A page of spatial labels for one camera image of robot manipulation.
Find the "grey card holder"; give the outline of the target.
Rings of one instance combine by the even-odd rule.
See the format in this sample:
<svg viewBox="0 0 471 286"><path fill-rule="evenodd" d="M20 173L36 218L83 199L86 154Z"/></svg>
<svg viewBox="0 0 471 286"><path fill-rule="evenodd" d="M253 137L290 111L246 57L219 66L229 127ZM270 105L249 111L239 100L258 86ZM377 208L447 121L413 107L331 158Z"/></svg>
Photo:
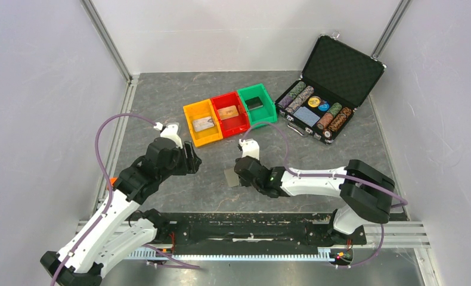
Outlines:
<svg viewBox="0 0 471 286"><path fill-rule="evenodd" d="M234 169L225 169L224 175L227 181L227 187L234 188L240 185L239 176Z"/></svg>

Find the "tan card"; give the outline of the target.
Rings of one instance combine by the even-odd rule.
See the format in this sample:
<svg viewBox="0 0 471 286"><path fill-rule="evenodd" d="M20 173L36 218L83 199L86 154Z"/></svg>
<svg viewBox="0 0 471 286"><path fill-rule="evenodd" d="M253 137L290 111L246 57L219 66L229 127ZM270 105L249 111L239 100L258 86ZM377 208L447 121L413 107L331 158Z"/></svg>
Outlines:
<svg viewBox="0 0 471 286"><path fill-rule="evenodd" d="M220 108L217 110L220 120L228 120L239 115L238 108L235 105Z"/></svg>

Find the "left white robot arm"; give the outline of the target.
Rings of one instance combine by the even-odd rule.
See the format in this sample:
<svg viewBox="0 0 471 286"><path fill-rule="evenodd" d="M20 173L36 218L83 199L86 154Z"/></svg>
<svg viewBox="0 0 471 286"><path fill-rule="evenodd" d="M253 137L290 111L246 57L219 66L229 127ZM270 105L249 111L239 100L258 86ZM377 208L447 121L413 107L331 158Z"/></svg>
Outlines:
<svg viewBox="0 0 471 286"><path fill-rule="evenodd" d="M52 285L100 285L137 248L166 241L168 220L155 209L144 212L118 236L114 233L167 178L195 174L201 163L192 142L179 146L172 139L156 138L143 156L120 172L109 196L82 230L59 251L47 251L41 257Z"/></svg>

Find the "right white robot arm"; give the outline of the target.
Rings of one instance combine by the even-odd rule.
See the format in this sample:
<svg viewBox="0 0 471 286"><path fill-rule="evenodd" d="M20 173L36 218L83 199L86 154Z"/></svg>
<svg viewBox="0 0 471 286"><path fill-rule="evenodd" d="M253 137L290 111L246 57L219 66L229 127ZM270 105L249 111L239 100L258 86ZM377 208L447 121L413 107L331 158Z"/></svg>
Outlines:
<svg viewBox="0 0 471 286"><path fill-rule="evenodd" d="M266 168L253 157L237 159L240 185L252 186L270 198L318 195L340 198L345 205L331 215L327 236L342 243L366 223L384 225L390 219L394 181L361 160L329 170Z"/></svg>

